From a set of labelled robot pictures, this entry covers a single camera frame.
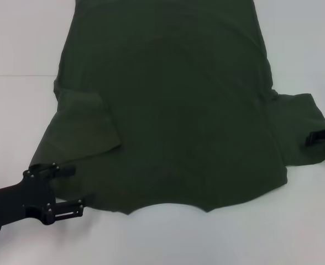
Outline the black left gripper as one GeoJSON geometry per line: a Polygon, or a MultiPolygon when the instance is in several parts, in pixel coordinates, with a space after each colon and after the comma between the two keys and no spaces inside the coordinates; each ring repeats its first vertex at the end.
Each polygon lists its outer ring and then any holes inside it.
{"type": "Polygon", "coordinates": [[[95,195],[56,203],[50,187],[54,177],[71,177],[75,173],[74,165],[60,166],[53,162],[30,166],[18,184],[0,189],[0,227],[26,218],[35,218],[48,225],[82,217],[84,208],[94,202],[95,195]]]}

